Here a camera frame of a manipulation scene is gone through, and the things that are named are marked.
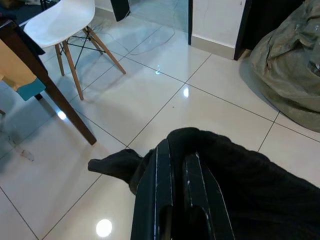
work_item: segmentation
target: yellow object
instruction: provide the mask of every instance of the yellow object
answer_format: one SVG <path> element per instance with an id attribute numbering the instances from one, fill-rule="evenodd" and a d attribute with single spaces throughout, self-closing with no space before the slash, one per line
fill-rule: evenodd
<path id="1" fill-rule="evenodd" d="M 36 78 L 27 65 L 0 39 L 0 81 L 5 81 L 17 91 Z"/>

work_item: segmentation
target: wall baseboard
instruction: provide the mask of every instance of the wall baseboard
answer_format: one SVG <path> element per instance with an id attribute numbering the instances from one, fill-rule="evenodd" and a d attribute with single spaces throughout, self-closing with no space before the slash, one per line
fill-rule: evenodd
<path id="1" fill-rule="evenodd" d="M 95 15 L 99 17 L 107 18 L 110 20 L 116 20 L 116 17 L 113 11 L 105 8 L 100 8 L 98 6 L 95 7 Z"/>
<path id="2" fill-rule="evenodd" d="M 191 36 L 191 46 L 226 59 L 233 60 L 235 57 L 235 48 L 209 41 L 198 36 Z"/>

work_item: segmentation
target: wooden chair leg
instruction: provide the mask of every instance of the wooden chair leg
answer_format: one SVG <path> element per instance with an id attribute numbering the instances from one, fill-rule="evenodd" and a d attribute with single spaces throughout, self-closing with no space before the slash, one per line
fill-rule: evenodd
<path id="1" fill-rule="evenodd" d="M 96 41 L 90 36 L 88 30 L 86 30 L 85 28 L 82 29 L 82 31 L 84 32 L 85 35 L 88 35 L 88 39 L 91 41 L 91 43 L 95 46 L 95 48 L 100 52 L 100 54 L 102 55 L 104 52 L 100 49 L 99 45 L 96 43 Z"/>
<path id="2" fill-rule="evenodd" d="M 105 53 L 112 59 L 112 61 L 117 65 L 117 67 L 120 69 L 120 71 L 123 74 L 126 74 L 126 71 L 124 68 L 120 65 L 120 63 L 117 61 L 117 59 L 112 55 L 112 53 L 109 51 L 109 49 L 106 47 L 106 45 L 100 40 L 100 38 L 95 34 L 95 32 L 87 26 L 87 30 L 89 31 L 91 37 L 94 41 L 96 41 L 97 44 L 105 51 Z"/>
<path id="3" fill-rule="evenodd" d="M 78 75 L 77 75 L 77 72 L 76 72 L 76 69 L 75 69 L 74 62 L 72 61 L 72 57 L 71 57 L 71 54 L 70 54 L 70 51 L 69 51 L 69 47 L 68 47 L 67 41 L 63 41 L 62 44 L 63 44 L 63 48 L 64 48 L 64 51 L 65 51 L 66 59 L 68 59 L 68 63 L 69 63 L 69 66 L 70 66 L 70 70 L 71 70 L 71 73 L 72 73 L 72 76 L 73 76 L 73 80 L 74 80 L 76 89 L 78 90 L 80 99 L 83 100 L 84 96 L 83 96 L 83 93 L 82 93 L 82 90 L 81 90 L 81 86 L 80 86 L 80 83 L 79 83 L 79 79 L 78 79 Z"/>
<path id="4" fill-rule="evenodd" d="M 62 64 L 62 57 L 60 54 L 60 47 L 59 44 L 54 45 L 55 46 L 55 52 L 56 52 L 56 57 L 58 58 L 58 63 L 59 63 L 59 67 L 60 67 L 60 72 L 61 75 L 64 76 L 65 75 L 65 71 L 64 71 L 64 66 Z"/>

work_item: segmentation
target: white chair seat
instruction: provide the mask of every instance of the white chair seat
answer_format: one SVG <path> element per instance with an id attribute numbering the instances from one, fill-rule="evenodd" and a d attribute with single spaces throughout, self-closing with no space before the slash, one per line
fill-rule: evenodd
<path id="1" fill-rule="evenodd" d="M 95 2 L 92 0 L 62 0 L 30 19 L 24 31 L 41 48 L 46 48 L 84 29 L 94 15 Z"/>

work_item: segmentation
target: white tile floor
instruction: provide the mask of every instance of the white tile floor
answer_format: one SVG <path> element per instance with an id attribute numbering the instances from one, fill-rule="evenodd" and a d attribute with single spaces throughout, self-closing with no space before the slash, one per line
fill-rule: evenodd
<path id="1" fill-rule="evenodd" d="M 0 83 L 0 109 L 7 112 L 0 132 L 1 239 L 101 239 L 102 219 L 112 223 L 105 239 L 130 239 L 134 196 L 121 180 L 89 172 L 87 163 L 126 147 L 144 155 L 181 127 L 226 135 L 320 187 L 320 133 L 279 114 L 259 94 L 247 58 L 231 61 L 192 48 L 178 30 L 166 42 L 172 29 L 133 17 L 102 26 L 98 34 L 127 74 L 85 50 L 77 68 L 84 101 L 66 59 L 61 77 L 55 51 L 41 57 L 96 136 L 94 146 L 55 115 L 46 94 L 24 102 Z M 71 47 L 74 59 L 78 52 Z"/>

